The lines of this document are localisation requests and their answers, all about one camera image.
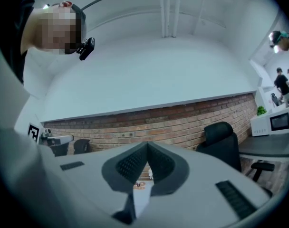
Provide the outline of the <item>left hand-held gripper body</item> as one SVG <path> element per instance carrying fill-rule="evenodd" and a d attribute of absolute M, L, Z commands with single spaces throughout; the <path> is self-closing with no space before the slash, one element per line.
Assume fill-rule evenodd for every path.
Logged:
<path fill-rule="evenodd" d="M 48 146 L 55 156 L 65 156 L 69 143 L 74 140 L 73 135 L 54 136 L 50 129 L 39 128 L 29 124 L 28 135 L 39 145 Z"/>

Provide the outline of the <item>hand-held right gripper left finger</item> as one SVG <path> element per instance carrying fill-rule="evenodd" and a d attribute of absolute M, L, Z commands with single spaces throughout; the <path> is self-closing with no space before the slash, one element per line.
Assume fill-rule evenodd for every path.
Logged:
<path fill-rule="evenodd" d="M 110 188 L 127 194 L 125 206 L 112 215 L 113 218 L 132 224 L 136 219 L 133 187 L 147 163 L 147 142 L 108 159 L 102 166 L 102 176 Z"/>

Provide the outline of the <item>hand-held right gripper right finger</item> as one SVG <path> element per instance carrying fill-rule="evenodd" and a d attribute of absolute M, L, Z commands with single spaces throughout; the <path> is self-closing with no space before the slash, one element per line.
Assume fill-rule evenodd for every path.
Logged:
<path fill-rule="evenodd" d="M 151 196 L 175 193 L 188 179 L 190 168 L 180 155 L 154 143 L 147 143 L 147 162 L 153 173 Z"/>

